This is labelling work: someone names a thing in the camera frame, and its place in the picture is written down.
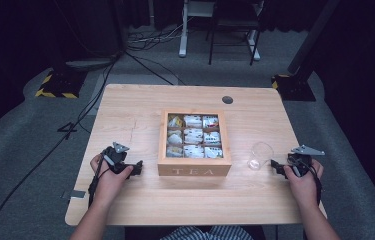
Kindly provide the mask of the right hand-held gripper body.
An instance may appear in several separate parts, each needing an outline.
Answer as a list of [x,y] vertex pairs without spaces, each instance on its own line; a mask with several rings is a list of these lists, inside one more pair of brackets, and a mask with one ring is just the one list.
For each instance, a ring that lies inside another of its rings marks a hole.
[[287,162],[291,165],[295,175],[302,177],[311,169],[312,157],[324,155],[324,151],[301,145],[291,150],[288,154]]

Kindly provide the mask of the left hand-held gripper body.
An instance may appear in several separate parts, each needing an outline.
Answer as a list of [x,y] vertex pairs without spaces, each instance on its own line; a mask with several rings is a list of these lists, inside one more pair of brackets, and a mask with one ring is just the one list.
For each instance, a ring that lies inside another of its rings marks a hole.
[[102,155],[107,162],[110,170],[115,174],[121,173],[127,164],[124,162],[129,147],[114,142],[112,146],[108,146],[102,151]]

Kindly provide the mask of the person's left hand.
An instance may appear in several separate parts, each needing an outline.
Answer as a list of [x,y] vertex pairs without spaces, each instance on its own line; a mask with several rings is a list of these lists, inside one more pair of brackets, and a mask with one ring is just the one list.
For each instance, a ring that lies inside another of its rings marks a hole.
[[128,166],[121,173],[115,174],[106,164],[99,165],[101,160],[102,157],[98,154],[90,161],[90,166],[93,171],[99,171],[99,180],[93,197],[93,205],[109,207],[119,195],[124,182],[130,176],[133,167]]

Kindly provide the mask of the person's right hand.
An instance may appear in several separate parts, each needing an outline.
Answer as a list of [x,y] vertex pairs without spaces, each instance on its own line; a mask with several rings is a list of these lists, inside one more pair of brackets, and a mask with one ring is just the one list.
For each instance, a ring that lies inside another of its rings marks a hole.
[[289,166],[284,166],[284,171],[299,208],[305,210],[319,208],[317,187],[312,172],[309,171],[306,175],[297,177]]

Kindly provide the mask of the wooden tea box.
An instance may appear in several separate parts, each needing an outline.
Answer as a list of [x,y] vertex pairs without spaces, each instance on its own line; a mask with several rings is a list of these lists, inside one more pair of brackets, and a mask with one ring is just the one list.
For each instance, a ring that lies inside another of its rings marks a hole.
[[[169,114],[217,115],[220,119],[223,157],[210,158],[173,158],[166,156],[166,133]],[[226,176],[232,166],[225,115],[222,111],[197,109],[168,109],[162,112],[158,174],[160,176]]]

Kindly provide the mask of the group of white tea bags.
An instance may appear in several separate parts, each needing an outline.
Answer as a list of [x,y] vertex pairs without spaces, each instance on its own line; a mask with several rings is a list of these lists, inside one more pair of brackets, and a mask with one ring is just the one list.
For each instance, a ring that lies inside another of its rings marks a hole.
[[223,155],[220,119],[217,115],[168,115],[167,157],[216,159]]

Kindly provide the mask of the black stand with striped base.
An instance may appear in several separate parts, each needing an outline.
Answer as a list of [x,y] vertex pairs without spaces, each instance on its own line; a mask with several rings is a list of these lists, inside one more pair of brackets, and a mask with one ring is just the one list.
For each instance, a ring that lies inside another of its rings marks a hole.
[[315,101],[316,98],[308,84],[313,72],[317,41],[329,22],[341,0],[328,0],[322,9],[311,31],[305,38],[287,70],[289,75],[278,74],[271,78],[272,87],[276,89],[283,101]]
[[69,70],[66,72],[51,70],[44,78],[35,96],[78,98],[88,73],[105,68],[112,62],[112,59],[87,59],[67,62]]

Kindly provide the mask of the person's striped clothing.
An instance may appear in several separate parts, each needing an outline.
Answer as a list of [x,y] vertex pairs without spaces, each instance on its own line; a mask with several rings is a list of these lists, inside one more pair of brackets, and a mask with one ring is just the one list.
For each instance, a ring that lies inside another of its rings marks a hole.
[[240,226],[212,226],[208,231],[202,231],[194,226],[178,227],[172,233],[159,240],[254,240]]

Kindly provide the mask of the black chair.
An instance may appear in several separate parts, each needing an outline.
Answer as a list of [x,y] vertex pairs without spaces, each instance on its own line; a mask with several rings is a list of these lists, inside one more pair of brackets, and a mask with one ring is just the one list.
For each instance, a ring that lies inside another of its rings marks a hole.
[[234,47],[234,43],[216,43],[217,31],[244,32],[251,53],[249,64],[260,59],[257,45],[262,31],[260,17],[265,0],[216,0],[213,4],[211,24],[206,38],[210,38],[208,64],[212,64],[214,47]]

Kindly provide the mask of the white desk frame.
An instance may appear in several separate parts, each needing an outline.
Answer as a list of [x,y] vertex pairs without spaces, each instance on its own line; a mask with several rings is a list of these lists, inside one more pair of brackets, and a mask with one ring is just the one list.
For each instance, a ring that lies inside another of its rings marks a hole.
[[[180,46],[178,55],[183,58],[187,55],[188,42],[188,22],[194,17],[210,18],[215,0],[183,0],[182,9],[182,32],[180,37]],[[260,54],[258,51],[253,51],[258,39],[258,32],[256,30],[246,34],[247,46],[253,54],[253,60],[259,61]]]

